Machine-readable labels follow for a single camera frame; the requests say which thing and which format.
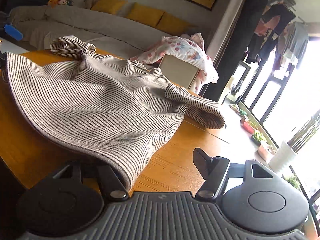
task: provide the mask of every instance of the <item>yellow pillow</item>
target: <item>yellow pillow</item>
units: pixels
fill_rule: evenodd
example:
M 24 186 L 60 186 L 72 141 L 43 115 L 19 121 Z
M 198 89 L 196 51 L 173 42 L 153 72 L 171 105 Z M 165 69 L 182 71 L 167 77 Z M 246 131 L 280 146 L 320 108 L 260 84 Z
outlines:
M 127 16 L 127 19 L 139 22 L 151 27 L 156 27 L 164 11 L 134 3 L 133 8 Z
M 191 26 L 191 23 L 180 20 L 179 18 L 165 12 L 156 26 L 156 29 L 172 36 L 180 36 Z
M 120 8 L 128 1 L 123 0 L 98 0 L 91 8 L 93 11 L 117 14 Z

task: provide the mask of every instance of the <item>blue object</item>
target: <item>blue object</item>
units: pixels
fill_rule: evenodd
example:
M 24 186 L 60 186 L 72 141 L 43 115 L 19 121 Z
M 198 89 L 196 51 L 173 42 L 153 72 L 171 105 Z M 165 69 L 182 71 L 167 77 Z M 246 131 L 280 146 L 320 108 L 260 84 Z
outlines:
M 5 25 L 4 31 L 17 41 L 21 41 L 23 38 L 23 34 L 19 32 L 15 27 L 13 27 L 11 24 Z

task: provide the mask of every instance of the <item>pink garment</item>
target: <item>pink garment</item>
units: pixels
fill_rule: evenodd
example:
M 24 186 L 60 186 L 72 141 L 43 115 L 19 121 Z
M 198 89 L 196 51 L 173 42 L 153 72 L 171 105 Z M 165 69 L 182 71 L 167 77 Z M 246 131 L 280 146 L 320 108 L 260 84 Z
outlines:
M 199 94 L 203 85 L 210 82 L 216 83 L 219 76 L 211 58 L 204 51 L 204 40 L 201 33 L 196 33 L 187 38 L 177 36 L 162 37 L 150 49 L 139 56 L 130 58 L 130 60 L 138 60 L 143 64 L 153 64 L 162 59 L 164 55 L 172 55 L 188 62 L 200 69 L 190 90 Z

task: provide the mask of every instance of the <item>black pillar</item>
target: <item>black pillar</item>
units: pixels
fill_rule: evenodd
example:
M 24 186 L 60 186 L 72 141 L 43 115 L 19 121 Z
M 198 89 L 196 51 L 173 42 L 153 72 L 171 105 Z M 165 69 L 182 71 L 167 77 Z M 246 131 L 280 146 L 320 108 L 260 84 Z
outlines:
M 219 80 L 216 84 L 208 85 L 203 97 L 218 101 L 250 43 L 267 3 L 268 0 L 245 0 L 233 34 L 217 67 Z

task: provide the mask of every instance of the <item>ribbed gray panel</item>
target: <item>ribbed gray panel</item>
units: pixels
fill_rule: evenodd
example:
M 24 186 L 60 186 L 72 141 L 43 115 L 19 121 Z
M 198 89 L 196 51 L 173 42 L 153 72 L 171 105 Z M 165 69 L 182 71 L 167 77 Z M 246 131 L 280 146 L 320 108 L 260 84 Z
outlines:
M 61 238 L 26 232 L 19 240 L 307 240 L 298 230 L 264 236 L 240 230 L 212 203 L 189 192 L 136 192 L 124 203 L 111 204 L 104 215 L 81 233 Z

